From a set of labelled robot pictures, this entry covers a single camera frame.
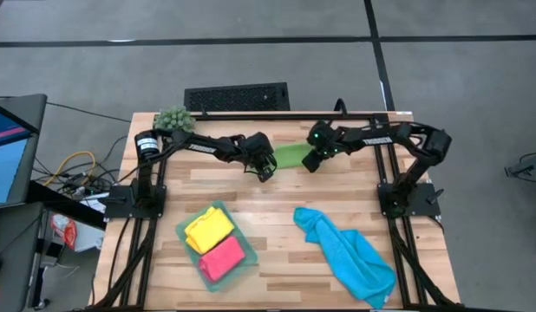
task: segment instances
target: black vent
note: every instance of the black vent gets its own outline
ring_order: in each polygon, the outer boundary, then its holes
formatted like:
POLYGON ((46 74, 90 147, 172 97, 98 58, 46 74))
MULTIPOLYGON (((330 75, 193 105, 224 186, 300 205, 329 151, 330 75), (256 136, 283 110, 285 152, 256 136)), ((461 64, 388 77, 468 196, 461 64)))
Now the black vent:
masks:
POLYGON ((186 89, 185 107, 192 112, 290 110, 285 82, 186 89))

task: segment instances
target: gray carpet floor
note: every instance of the gray carpet floor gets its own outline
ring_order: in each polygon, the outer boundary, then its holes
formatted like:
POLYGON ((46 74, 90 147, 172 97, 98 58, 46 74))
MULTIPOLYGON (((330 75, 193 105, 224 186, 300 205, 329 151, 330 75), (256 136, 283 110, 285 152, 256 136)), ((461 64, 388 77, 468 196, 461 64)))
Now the gray carpet floor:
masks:
MULTIPOLYGON (((380 36, 536 34, 536 0, 377 0, 380 36)), ((0 41, 228 36, 368 36, 357 0, 5 1, 0 41)), ((536 152, 536 42, 384 43, 397 110, 454 138, 431 170, 462 301, 536 311, 536 185, 503 167, 536 152)), ((286 81, 292 110, 383 110, 372 45, 294 43, 124 48, 0 49, 0 95, 49 100, 129 119, 182 104, 185 88, 286 81)), ((56 168, 69 154, 102 158, 128 124, 47 107, 37 157, 56 168)), ((119 166, 122 147, 106 164, 119 166)), ((46 311, 82 307, 99 253, 66 252, 80 266, 47 271, 46 311)))

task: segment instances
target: green tray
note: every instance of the green tray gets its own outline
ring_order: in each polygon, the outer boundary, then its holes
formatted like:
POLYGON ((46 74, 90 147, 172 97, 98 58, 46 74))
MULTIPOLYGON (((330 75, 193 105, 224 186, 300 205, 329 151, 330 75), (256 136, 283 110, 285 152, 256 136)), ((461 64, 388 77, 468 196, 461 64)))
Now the green tray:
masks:
POLYGON ((195 266, 195 269, 199 272, 200 278, 202 278, 202 281, 205 283, 206 288, 211 291, 219 291, 223 289, 226 285, 233 282, 235 277, 239 276, 241 273, 243 273, 245 270, 247 270, 249 267, 256 265, 258 262, 258 256, 257 253, 254 251, 254 249, 251 247, 249 242, 246 240, 245 236, 243 235, 243 232, 239 229, 237 224, 232 218, 232 215, 230 212, 226 209, 224 206, 224 203, 217 200, 213 202, 211 205, 205 207, 201 211, 193 214, 191 217, 187 218, 185 221, 181 222, 175 227, 175 232, 177 233, 178 237, 180 238, 180 241, 183 243, 183 246, 185 248, 185 252, 189 257, 191 258, 191 261, 193 262, 193 265, 195 266), (232 270, 230 270, 227 274, 224 275, 224 277, 220 278, 217 283, 210 283, 206 277, 202 274, 202 272, 199 269, 199 260, 201 255, 195 251, 193 248, 189 247, 189 245, 185 242, 187 236, 185 234, 185 228, 196 218, 199 216, 205 214, 206 210, 208 208, 214 207, 214 208, 221 208, 222 211, 226 214, 227 218, 230 219, 230 221, 235 226, 235 229, 230 233, 231 236, 234 236, 239 241, 239 244, 241 245, 241 248, 243 249, 243 252, 245 253, 245 259, 241 260, 241 262, 236 265, 232 270))
POLYGON ((303 158, 312 151, 308 143, 294 143, 276 146, 274 158, 278 162, 278 169, 303 166, 303 158))

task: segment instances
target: yellow cable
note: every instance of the yellow cable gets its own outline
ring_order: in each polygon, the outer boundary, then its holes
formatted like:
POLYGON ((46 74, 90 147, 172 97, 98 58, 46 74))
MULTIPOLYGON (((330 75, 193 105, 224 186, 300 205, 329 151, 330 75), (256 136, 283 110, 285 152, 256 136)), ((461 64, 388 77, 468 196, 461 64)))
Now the yellow cable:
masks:
MULTIPOLYGON (((63 162, 60 164, 60 166, 58 167, 58 169, 56 170, 56 172, 54 173, 54 175, 52 177, 50 177, 50 179, 46 182, 44 182, 44 186, 48 186, 50 183, 52 183, 52 181, 54 181, 54 179, 56 179, 56 177, 58 177, 58 174, 62 171, 63 167, 68 163, 68 161, 76 156, 79 156, 79 155, 85 155, 87 154, 88 156, 90 156, 90 158, 93 160, 93 165, 91 166, 90 168, 90 171, 88 172, 88 176, 90 176, 92 173, 93 173, 93 170, 95 169, 95 166, 96 166, 96 160, 95 160, 95 156, 93 155, 92 152, 89 152, 89 151, 80 151, 80 152, 77 152, 77 153, 72 153, 71 155, 69 155, 66 159, 63 160, 63 162)), ((88 176, 83 180, 82 182, 82 185, 84 185, 85 183, 87 183, 88 181, 88 176)))

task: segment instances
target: teal tray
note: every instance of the teal tray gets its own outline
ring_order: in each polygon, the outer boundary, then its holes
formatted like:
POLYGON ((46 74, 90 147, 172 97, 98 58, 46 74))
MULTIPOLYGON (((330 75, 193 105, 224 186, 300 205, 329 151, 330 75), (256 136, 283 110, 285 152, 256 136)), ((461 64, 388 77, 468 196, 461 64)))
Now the teal tray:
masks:
POLYGON ((193 214, 191 217, 185 219, 185 221, 181 222, 175 227, 175 232, 177 233, 178 237, 180 238, 180 241, 183 243, 183 246, 185 248, 185 252, 189 257, 191 258, 191 261, 193 262, 193 265, 195 269, 199 272, 200 278, 202 278, 202 281, 204 282, 206 288, 208 291, 215 292, 220 291, 221 289, 225 288, 228 284, 233 282, 233 280, 238 277, 240 274, 242 274, 245 270, 250 268, 251 266, 254 266, 258 262, 258 256, 257 253, 254 251, 254 249, 251 247, 249 242, 246 240, 245 236, 243 235, 243 232, 239 229, 238 225, 235 223, 235 221, 232 218, 232 215, 230 212, 226 209, 224 206, 224 203, 217 200, 213 202, 211 205, 205 207, 201 211, 193 214), (185 242, 187 236, 185 234, 185 228, 196 218, 199 216, 205 214, 206 210, 208 208, 214 207, 214 208, 221 208, 222 211, 226 214, 227 218, 230 219, 230 221, 235 226, 235 229, 230 233, 231 236, 234 236, 239 241, 239 244, 241 245, 241 248, 245 252, 245 259, 241 260, 241 262, 236 265, 232 270, 230 270, 224 277, 220 278, 220 280, 217 283, 210 283, 206 277, 202 274, 202 272, 199 269, 199 260, 201 255, 195 251, 193 248, 189 247, 189 245, 185 242))

